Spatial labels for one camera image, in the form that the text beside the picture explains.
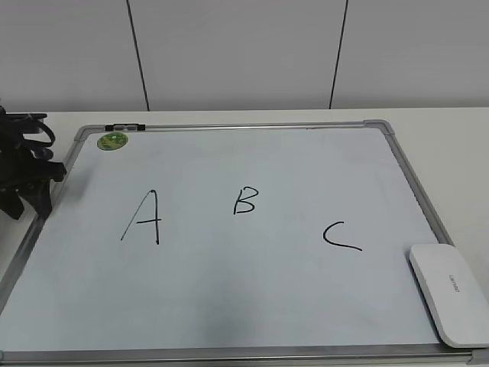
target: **white table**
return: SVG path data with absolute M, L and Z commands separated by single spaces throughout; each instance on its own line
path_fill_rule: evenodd
M 62 161 L 84 125 L 238 124 L 345 122 L 385 119 L 455 245 L 468 260 L 489 299 L 489 109 L 352 109 L 229 112 L 51 112 L 45 122 L 57 140 L 54 160 Z M 5 273 L 28 225 L 0 212 L 0 276 Z

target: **whiteboard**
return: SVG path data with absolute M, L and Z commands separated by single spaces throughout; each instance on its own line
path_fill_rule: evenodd
M 133 132 L 116 151 L 102 135 L 0 315 L 0 350 L 439 342 L 406 257 L 437 240 L 380 130 Z

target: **white router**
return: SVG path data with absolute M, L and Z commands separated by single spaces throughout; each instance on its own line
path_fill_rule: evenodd
M 489 303 L 460 252 L 450 245 L 419 244 L 411 248 L 410 261 L 443 342 L 488 347 Z

